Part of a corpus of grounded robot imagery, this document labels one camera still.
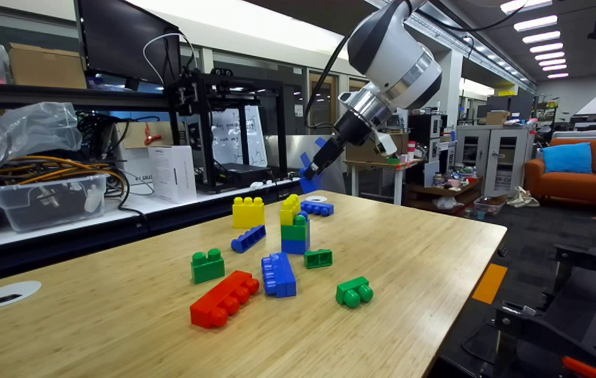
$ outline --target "red lego brick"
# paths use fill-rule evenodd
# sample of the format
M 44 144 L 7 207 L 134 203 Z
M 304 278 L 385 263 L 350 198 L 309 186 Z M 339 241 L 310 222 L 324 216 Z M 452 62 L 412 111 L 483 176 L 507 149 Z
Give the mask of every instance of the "red lego brick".
M 240 304 L 257 292 L 257 279 L 249 273 L 233 271 L 197 302 L 191 304 L 191 324 L 201 327 L 223 327 Z

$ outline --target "monitor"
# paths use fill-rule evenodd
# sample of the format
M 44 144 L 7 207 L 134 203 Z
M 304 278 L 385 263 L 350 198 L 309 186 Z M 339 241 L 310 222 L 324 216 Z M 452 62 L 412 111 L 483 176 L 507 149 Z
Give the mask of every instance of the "monitor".
M 134 86 L 172 86 L 180 77 L 177 26 L 123 0 L 75 0 L 75 15 L 87 76 L 120 76 Z

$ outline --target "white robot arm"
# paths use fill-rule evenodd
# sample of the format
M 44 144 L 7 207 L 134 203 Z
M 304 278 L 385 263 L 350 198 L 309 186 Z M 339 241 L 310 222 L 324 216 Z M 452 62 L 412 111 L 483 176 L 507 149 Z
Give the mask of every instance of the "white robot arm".
M 422 107 L 440 88 L 440 66 L 430 51 L 405 31 L 405 19 L 426 0 L 392 0 L 359 24 L 349 41 L 350 66 L 370 77 L 356 93 L 339 95 L 346 114 L 335 132 L 312 157 L 306 176 L 319 175 L 346 144 L 372 139 L 380 154 L 396 154 L 388 135 L 378 132 L 394 107 Z

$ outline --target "storage bin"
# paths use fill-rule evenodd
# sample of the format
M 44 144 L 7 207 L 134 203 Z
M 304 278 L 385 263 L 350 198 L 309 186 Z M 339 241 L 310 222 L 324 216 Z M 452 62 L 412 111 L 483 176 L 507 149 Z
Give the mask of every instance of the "storage bin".
M 105 212 L 107 175 L 0 188 L 10 230 L 34 231 L 78 222 Z

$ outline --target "orange chair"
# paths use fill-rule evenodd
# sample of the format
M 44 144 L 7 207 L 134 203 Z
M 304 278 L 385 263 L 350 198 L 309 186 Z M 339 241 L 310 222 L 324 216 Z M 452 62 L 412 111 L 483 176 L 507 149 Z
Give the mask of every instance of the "orange chair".
M 592 146 L 592 175 L 574 173 L 545 173 L 542 159 L 524 164 L 524 188 L 537 199 L 562 199 L 596 203 L 596 140 L 559 139 L 551 146 L 590 144 Z

